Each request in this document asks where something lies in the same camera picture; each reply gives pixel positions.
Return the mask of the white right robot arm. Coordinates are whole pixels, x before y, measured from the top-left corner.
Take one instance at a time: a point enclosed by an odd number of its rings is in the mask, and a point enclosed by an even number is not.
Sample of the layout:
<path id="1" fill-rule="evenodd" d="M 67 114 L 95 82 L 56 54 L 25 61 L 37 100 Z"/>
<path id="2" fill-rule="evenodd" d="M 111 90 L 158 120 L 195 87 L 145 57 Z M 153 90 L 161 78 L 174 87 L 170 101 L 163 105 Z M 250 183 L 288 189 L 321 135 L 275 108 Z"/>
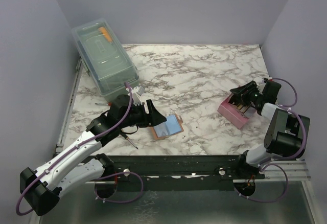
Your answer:
<path id="1" fill-rule="evenodd" d="M 298 159 L 305 152 L 311 120 L 292 110 L 297 101 L 291 105 L 277 104 L 282 88 L 278 80 L 281 79 L 265 78 L 263 89 L 259 89 L 255 81 L 250 81 L 230 90 L 231 105 L 253 108 L 270 121 L 263 143 L 239 156 L 235 166 L 239 178 L 248 178 L 265 163 Z"/>

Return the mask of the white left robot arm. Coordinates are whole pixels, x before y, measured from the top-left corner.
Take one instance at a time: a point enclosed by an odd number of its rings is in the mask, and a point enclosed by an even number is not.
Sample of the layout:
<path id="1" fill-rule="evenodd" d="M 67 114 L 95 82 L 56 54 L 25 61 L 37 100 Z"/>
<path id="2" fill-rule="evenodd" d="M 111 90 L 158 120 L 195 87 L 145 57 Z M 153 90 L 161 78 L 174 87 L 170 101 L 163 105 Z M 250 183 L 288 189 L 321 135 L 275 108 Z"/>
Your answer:
<path id="1" fill-rule="evenodd" d="M 27 167 L 20 173 L 20 199 L 25 199 L 38 216 L 47 214 L 75 186 L 115 176 L 116 167 L 104 154 L 83 166 L 80 163 L 117 138 L 123 128 L 154 127 L 165 121 L 151 100 L 135 105 L 129 95 L 119 95 L 110 109 L 93 119 L 69 147 L 35 170 Z"/>

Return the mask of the tan leather card holder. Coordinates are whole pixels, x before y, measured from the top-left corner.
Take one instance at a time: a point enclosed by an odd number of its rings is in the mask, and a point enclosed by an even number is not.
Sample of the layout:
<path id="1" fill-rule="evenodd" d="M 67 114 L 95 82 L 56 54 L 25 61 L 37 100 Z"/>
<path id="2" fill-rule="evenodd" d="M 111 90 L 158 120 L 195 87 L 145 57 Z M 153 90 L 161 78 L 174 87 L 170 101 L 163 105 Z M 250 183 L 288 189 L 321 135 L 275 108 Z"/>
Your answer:
<path id="1" fill-rule="evenodd" d="M 184 132 L 181 116 L 172 114 L 167 116 L 166 119 L 167 120 L 164 123 L 150 128 L 155 140 L 163 140 Z"/>

